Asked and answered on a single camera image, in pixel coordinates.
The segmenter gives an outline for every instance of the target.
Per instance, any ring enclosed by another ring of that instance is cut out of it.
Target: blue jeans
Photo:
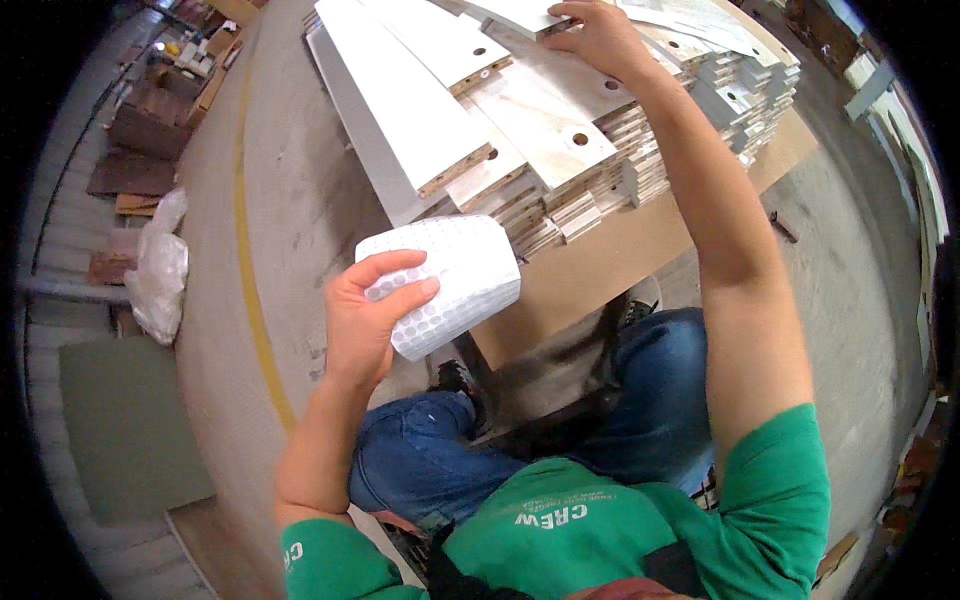
[[[707,334],[697,308],[664,310],[620,332],[611,354],[623,396],[567,455],[624,485],[666,482],[699,490],[713,464],[707,416]],[[470,518],[526,463],[473,450],[469,399],[432,392],[367,413],[350,471],[350,501],[409,531]]]

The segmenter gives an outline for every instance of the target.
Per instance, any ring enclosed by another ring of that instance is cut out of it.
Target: table
[[[749,175],[757,193],[817,146],[794,109],[756,155]],[[605,217],[568,246],[538,253],[520,268],[520,298],[470,330],[494,371],[577,323],[693,245],[669,191],[636,209]]]

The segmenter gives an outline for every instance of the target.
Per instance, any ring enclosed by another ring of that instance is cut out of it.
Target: shoe
[[[493,427],[493,404],[464,366],[463,359],[452,344],[446,344],[430,353],[431,365],[436,364],[434,361],[440,360],[443,362],[437,366],[435,373],[431,373],[433,375],[431,378],[435,377],[435,383],[427,392],[454,392],[469,398],[470,404],[473,405],[474,418],[473,425],[464,437],[472,442]]]
[[[663,310],[663,293],[657,278],[652,275],[635,284],[625,294],[627,304],[617,322],[618,331]]]

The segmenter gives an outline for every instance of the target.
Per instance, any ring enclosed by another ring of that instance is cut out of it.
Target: hand
[[[326,375],[339,385],[369,388],[390,369],[390,335],[397,321],[430,302],[440,282],[430,277],[370,302],[364,290],[381,276],[423,264],[426,252],[396,250],[368,256],[326,284]]]
[[[572,16],[583,21],[583,29],[546,37],[542,44],[550,50],[578,55],[593,68],[626,83],[639,66],[655,63],[627,14],[619,7],[599,0],[567,0],[547,12],[554,16]]]

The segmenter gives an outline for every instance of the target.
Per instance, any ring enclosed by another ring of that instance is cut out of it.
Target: plastic bag
[[[169,346],[183,316],[183,288],[189,267],[186,242],[173,234],[186,213],[186,192],[176,188],[156,207],[140,234],[136,271],[124,274],[133,317],[155,340]]]

